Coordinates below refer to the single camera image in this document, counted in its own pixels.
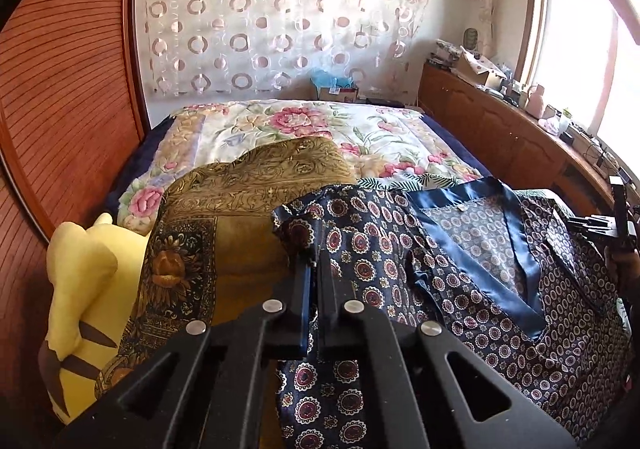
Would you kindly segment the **person's right hand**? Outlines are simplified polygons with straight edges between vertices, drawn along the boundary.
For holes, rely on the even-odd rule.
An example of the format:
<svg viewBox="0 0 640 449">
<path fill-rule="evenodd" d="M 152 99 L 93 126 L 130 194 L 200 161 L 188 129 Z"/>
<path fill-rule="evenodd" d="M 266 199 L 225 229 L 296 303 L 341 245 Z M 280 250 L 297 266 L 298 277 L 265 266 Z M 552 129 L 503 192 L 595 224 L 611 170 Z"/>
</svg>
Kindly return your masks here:
<svg viewBox="0 0 640 449">
<path fill-rule="evenodd" d="M 616 284 L 618 294 L 629 302 L 639 299 L 640 259 L 637 251 L 605 249 L 605 265 Z"/>
</svg>

